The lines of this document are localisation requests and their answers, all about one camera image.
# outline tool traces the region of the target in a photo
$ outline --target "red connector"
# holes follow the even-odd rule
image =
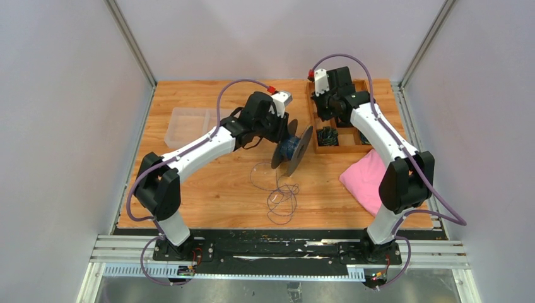
[[[277,92],[277,89],[270,85],[269,88],[267,89],[267,92],[273,95],[274,93]]]
[[[314,71],[313,70],[310,70],[309,71],[309,77],[308,77],[309,81],[314,81]]]

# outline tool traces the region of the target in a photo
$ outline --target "wooden tray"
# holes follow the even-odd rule
[[[357,91],[368,90],[366,81],[353,80]],[[371,145],[363,145],[360,141],[360,132],[357,128],[339,128],[336,126],[334,119],[328,121],[321,121],[317,115],[316,106],[314,101],[310,98],[314,93],[314,83],[308,82],[307,95],[309,101],[307,102],[310,113],[310,121],[312,121],[312,127],[314,132],[312,133],[312,145],[314,146],[315,153],[367,153],[372,150]],[[338,144],[339,146],[319,146],[317,139],[317,131],[324,126],[330,126],[338,131]]]

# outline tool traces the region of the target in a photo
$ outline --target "gray wall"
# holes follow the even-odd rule
[[[159,80],[302,79],[333,52],[399,80],[444,0],[117,2]]]
[[[0,301],[74,302],[151,90],[103,1],[0,9]]]
[[[483,302],[532,302],[535,2],[461,0],[407,88]]]

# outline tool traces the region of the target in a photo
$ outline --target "pink pillow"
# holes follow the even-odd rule
[[[340,182],[374,217],[381,207],[379,184],[385,172],[386,168],[379,154],[370,150],[368,155],[340,175]]]

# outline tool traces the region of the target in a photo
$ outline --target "robotic arm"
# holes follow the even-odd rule
[[[419,207],[432,193],[425,186],[414,167],[402,151],[405,147],[424,172],[425,177],[433,182],[435,159],[429,151],[418,150],[403,139],[382,115],[379,106],[374,104],[373,112],[370,94],[357,92],[348,67],[326,71],[317,69],[314,77],[315,92],[312,100],[322,120],[337,118],[345,124],[351,124],[361,131],[369,140],[383,163],[387,167],[385,176],[379,186],[382,205],[375,220],[367,228],[367,237],[362,241],[363,250],[369,256],[380,253],[394,243],[394,236],[399,219],[407,211]],[[402,142],[399,146],[391,134]]]
[[[177,159],[153,169],[141,179],[134,195],[154,216],[167,241],[179,256],[185,257],[190,253],[193,240],[179,211],[180,185],[195,171],[222,155],[245,148],[255,137],[259,137],[258,143],[264,138],[277,143],[271,162],[272,169],[286,161],[290,162],[286,175],[291,175],[296,169],[310,141],[312,128],[309,127],[303,138],[295,136],[297,120],[288,123],[289,115],[285,112],[291,100],[288,92],[276,92],[271,96],[254,92],[245,107],[237,108],[231,116],[221,120],[219,128],[212,129],[181,149],[160,157],[149,153],[143,158],[138,177],[159,163]],[[199,146],[183,155],[184,150],[196,145]]]

